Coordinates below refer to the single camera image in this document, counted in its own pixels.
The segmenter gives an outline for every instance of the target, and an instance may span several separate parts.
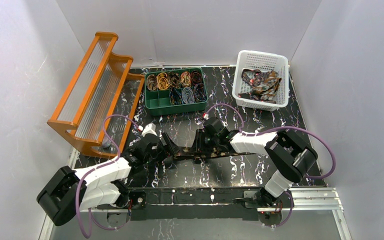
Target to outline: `marble pattern tabletop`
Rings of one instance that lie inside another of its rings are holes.
[[[134,68],[134,74],[146,74],[172,68]],[[295,126],[305,128],[303,116],[295,96],[291,82],[289,83],[289,101],[286,107],[273,112],[238,107],[232,96],[232,86],[235,67],[202,67],[203,79],[206,83],[209,109],[217,103],[225,103],[236,107],[245,121],[244,131],[261,132],[265,129],[279,126]],[[126,115],[132,106],[134,93],[129,88],[137,88],[132,82],[125,85],[114,113]],[[134,120],[142,126],[149,123],[156,125],[156,132],[166,132],[179,146],[191,146],[195,137],[195,130],[203,127],[203,112],[178,113],[163,116],[151,116],[145,107],[145,97],[142,94],[136,108]],[[240,124],[237,113],[225,107],[216,107],[210,116],[216,116],[232,129],[237,129]],[[118,118],[110,121],[108,131],[117,141],[125,129],[125,120]],[[307,142],[308,136],[300,134]],[[132,127],[126,145],[132,145],[140,139],[139,132]],[[79,155],[75,167],[84,168],[102,161],[105,158],[88,157]],[[125,179],[129,188],[200,188],[200,187],[257,187],[264,185],[277,170],[270,158],[266,155],[253,154],[242,156],[221,157],[217,159],[202,160],[194,163],[192,160],[162,161],[144,165],[144,170]],[[309,174],[320,176],[318,166],[315,164]],[[322,180],[303,179],[299,186],[325,186]]]

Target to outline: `white plastic basket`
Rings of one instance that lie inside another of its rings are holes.
[[[242,80],[243,69],[260,69],[262,72],[275,70],[277,76],[282,78],[277,90],[274,103],[241,98],[238,95],[248,94],[252,91],[246,82]],[[238,106],[266,111],[274,111],[288,105],[289,98],[289,65],[285,56],[261,51],[242,50],[237,55],[236,71],[233,80],[233,97]]]

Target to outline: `green plastic box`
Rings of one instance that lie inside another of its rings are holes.
[[[202,83],[204,85],[204,93],[205,93],[205,101],[195,102],[190,104],[180,104],[180,105],[172,105],[170,103],[170,89],[167,90],[155,90],[149,91],[146,83],[145,83],[145,106],[148,109],[149,113],[152,116],[160,116],[160,115],[168,115],[168,114],[179,114],[179,113],[187,113],[187,112],[196,112],[205,110],[208,102],[208,94],[207,94],[207,86],[204,80],[203,71],[201,68],[185,68],[185,69],[176,69],[176,70],[167,70],[167,71],[156,71],[149,72],[145,75],[145,81],[147,80],[149,75],[155,75],[157,77],[160,73],[178,73],[179,76],[182,75],[183,72],[198,71],[202,76]]]

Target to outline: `brown patterned cloth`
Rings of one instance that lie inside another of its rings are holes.
[[[252,87],[249,99],[276,103],[273,99],[282,80],[282,78],[278,77],[276,71],[261,72],[259,69],[244,68],[242,70],[242,80]]]

